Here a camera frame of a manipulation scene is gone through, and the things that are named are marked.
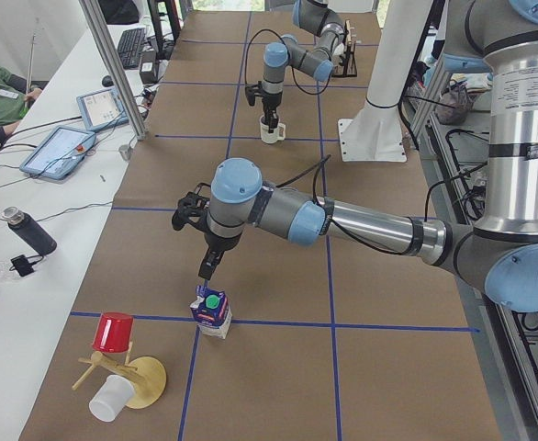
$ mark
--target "green bottle cap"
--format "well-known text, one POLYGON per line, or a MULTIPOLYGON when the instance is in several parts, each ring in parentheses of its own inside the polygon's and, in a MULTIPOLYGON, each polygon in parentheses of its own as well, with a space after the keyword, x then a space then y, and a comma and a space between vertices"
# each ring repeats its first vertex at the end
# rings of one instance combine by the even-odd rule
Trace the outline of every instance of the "green bottle cap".
POLYGON ((218 297, 217 295, 212 294, 206 297, 206 308, 215 310, 219 304, 220 304, 220 297, 218 297))

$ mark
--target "black thermos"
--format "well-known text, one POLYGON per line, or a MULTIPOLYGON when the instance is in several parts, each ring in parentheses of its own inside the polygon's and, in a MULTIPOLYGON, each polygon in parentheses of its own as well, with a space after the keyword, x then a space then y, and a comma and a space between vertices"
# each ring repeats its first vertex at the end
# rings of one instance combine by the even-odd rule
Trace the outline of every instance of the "black thermos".
POLYGON ((16 207, 4 210, 2 217, 8 221, 8 227, 28 243, 39 255, 50 254, 57 248, 55 240, 45 232, 29 214, 16 207))

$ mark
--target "plastic bag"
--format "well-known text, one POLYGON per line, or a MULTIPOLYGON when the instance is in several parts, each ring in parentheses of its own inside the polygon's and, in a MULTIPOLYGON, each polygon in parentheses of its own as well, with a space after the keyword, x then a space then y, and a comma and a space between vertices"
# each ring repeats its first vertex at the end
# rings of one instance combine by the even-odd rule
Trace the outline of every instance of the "plastic bag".
POLYGON ((437 105, 434 110, 439 122, 444 125, 454 125, 465 122, 473 106, 473 99, 467 92, 465 84, 453 81, 448 92, 441 96, 440 103, 444 106, 437 105))

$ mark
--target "white mug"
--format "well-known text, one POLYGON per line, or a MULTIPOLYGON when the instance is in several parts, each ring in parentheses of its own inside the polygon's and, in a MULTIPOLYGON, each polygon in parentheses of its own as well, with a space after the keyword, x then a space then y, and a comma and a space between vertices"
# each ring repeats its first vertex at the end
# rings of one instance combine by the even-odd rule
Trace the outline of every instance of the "white mug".
POLYGON ((277 124, 273 133, 269 133, 269 126, 263 123, 263 115, 259 118, 259 128, 261 129, 261 141, 265 144, 275 144, 286 138, 286 125, 282 122, 277 124))
POLYGON ((98 420, 110 423, 114 421, 134 393, 134 386, 129 380, 120 375, 109 375, 104 385, 89 402, 89 410, 98 420))

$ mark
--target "screen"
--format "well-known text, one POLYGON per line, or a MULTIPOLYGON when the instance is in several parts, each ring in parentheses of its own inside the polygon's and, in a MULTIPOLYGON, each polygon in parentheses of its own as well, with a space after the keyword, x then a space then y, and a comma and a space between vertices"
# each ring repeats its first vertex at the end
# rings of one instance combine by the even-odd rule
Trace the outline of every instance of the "screen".
POLYGON ((116 99, 109 90, 84 96, 83 100, 92 127, 107 124, 120 116, 116 99))
POLYGON ((87 133, 59 129, 43 144, 40 151, 27 163, 27 168, 39 173, 59 173, 64 162, 77 153, 75 147, 87 138, 87 133))

